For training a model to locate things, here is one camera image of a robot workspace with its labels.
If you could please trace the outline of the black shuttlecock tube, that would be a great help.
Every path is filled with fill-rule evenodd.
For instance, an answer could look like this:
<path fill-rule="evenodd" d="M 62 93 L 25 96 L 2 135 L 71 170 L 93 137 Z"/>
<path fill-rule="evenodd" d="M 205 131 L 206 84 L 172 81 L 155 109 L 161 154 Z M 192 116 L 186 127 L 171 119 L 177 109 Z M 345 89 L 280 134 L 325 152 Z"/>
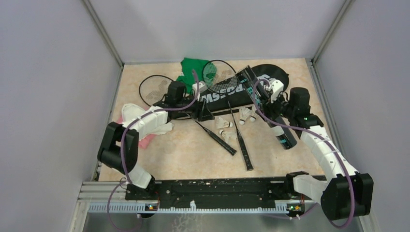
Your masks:
<path fill-rule="evenodd" d="M 267 82 L 270 82 L 271 80 L 279 80 L 284 85 L 284 90 L 286 90 L 289 85 L 289 75 L 282 68 L 273 64 L 261 64 L 253 68 L 247 66 L 238 71 L 235 76 L 238 78 L 242 86 L 246 89 L 250 98 L 252 97 L 253 93 L 253 84 L 257 80 L 263 79 Z M 266 83 L 259 83 L 255 97 L 260 109 L 263 108 L 263 103 L 270 101 L 270 95 L 269 91 L 267 90 Z M 297 141 L 288 128 L 277 126 L 270 123 L 269 121 L 266 121 L 266 123 L 285 150 L 291 149 L 296 146 Z"/>

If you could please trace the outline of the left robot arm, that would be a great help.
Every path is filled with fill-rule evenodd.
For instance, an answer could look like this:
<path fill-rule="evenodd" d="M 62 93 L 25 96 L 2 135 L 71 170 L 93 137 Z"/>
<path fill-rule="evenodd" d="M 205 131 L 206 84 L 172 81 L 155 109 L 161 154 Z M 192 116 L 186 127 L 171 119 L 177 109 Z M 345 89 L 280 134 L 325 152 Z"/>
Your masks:
<path fill-rule="evenodd" d="M 205 103 L 199 101 L 201 92 L 206 90 L 204 81 L 192 85 L 193 96 L 186 97 L 185 88 L 183 83 L 172 81 L 167 93 L 140 116 L 123 123 L 111 122 L 105 129 L 97 160 L 125 175 L 126 183 L 136 186 L 144 200 L 154 196 L 155 187 L 154 177 L 137 164 L 139 142 L 173 120 L 174 114 L 200 116 L 205 111 L 210 115 Z"/>

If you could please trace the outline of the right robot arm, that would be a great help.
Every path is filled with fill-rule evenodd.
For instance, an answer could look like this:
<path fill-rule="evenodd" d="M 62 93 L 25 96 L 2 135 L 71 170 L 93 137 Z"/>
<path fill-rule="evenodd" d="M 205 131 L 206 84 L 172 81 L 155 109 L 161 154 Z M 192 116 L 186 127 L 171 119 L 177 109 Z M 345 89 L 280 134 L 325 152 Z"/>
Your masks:
<path fill-rule="evenodd" d="M 370 213 L 374 181 L 367 173 L 354 168 L 341 154 L 327 134 L 320 118 L 310 112 L 310 94 L 306 88 L 294 87 L 290 94 L 281 87 L 268 90 L 268 100 L 261 101 L 262 114 L 268 119 L 281 116 L 314 155 L 324 171 L 320 181 L 304 173 L 290 174 L 291 181 L 283 186 L 289 199 L 301 194 L 317 202 L 329 220 L 350 219 Z"/>

